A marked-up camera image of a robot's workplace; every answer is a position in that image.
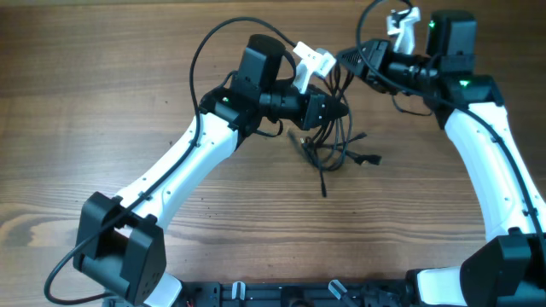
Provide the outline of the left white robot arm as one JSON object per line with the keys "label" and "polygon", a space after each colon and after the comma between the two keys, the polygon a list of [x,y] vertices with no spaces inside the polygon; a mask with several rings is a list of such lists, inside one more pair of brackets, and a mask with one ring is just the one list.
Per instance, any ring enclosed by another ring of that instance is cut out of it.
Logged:
{"label": "left white robot arm", "polygon": [[114,197],[85,201],[74,268],[128,306],[173,305],[183,286],[166,272],[164,233],[179,207],[263,119],[310,130],[346,116],[343,103],[311,84],[335,63],[325,49],[287,50],[252,35],[239,67],[202,97],[190,127],[144,175]]}

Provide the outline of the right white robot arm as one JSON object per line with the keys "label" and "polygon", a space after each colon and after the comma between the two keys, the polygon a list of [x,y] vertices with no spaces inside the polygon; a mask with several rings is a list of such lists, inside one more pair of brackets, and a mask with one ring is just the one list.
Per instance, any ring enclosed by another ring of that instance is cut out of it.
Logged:
{"label": "right white robot arm", "polygon": [[412,269],[402,280],[368,281],[364,306],[542,306],[545,203],[520,156],[502,94],[474,71],[477,22],[438,10],[424,55],[415,55],[418,8],[393,12],[388,39],[357,40],[340,64],[370,88],[421,97],[456,147],[477,195],[485,244],[462,264]]}

